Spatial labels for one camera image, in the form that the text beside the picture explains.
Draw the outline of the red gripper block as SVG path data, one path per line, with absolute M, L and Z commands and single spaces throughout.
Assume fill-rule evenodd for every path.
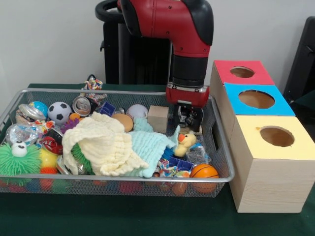
M 181 126 L 181 106 L 191 106 L 195 108 L 193 131 L 199 132 L 202 120 L 202 108 L 207 104 L 209 98 L 210 87 L 202 88 L 185 88 L 168 83 L 166 86 L 166 98 L 168 103 L 174 104 L 174 122 L 175 126 Z

